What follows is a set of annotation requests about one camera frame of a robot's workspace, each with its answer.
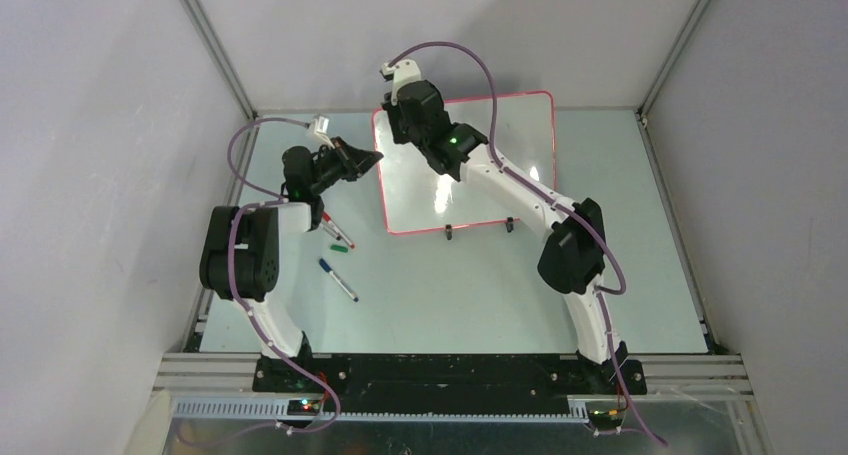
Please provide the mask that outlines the pink framed whiteboard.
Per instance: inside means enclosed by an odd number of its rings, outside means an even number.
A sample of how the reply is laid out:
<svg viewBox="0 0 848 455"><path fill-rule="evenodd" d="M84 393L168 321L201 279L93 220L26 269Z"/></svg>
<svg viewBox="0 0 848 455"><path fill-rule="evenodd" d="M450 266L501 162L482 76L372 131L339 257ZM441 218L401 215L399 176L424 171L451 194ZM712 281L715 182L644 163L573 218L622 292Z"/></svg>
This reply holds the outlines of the pink framed whiteboard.
<svg viewBox="0 0 848 455"><path fill-rule="evenodd" d="M461 175L439 175L411 144L393 143L386 113L372 115L374 145L384 154L378 164L387 231L407 235L504 223L523 215L532 231L543 229L542 208L556 196L554 99L547 91L449 100L445 109L456 122L482 133L493 129L498 155L479 146ZM546 191L540 197L514 179L519 174Z"/></svg>

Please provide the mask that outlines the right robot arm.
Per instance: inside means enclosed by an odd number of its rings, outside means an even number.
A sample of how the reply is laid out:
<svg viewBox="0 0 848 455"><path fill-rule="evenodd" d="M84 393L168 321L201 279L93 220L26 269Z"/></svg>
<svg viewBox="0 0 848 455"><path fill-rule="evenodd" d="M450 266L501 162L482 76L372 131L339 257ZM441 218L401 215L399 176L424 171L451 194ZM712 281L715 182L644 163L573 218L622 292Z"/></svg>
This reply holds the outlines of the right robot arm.
<svg viewBox="0 0 848 455"><path fill-rule="evenodd" d="M605 269L600 206L590 198L576 202L530 178L489 137L452 120L440 91L428 80L385 93L381 107L395 144L413 146L432 172L486 192L542 240L537 272L566 302L577 352L586 359L583 383L596 393L610 391L622 370L612 357L617 346L594 294Z"/></svg>

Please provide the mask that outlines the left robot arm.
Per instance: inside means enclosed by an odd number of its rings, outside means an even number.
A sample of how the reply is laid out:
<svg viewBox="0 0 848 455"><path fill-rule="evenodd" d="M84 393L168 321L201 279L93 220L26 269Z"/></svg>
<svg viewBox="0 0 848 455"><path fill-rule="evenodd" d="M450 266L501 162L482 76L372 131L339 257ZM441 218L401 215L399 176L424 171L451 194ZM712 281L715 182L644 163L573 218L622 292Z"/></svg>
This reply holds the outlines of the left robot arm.
<svg viewBox="0 0 848 455"><path fill-rule="evenodd" d="M276 199L212 210L199 264L201 286L243 310L265 356L285 357L277 377L292 391L312 386L316 365L299 354L303 330L269 308L282 269L280 229L295 235L316 230L324 220L323 193L339 181L359 180L383 158L340 137L314 151L293 146L281 157L284 182Z"/></svg>

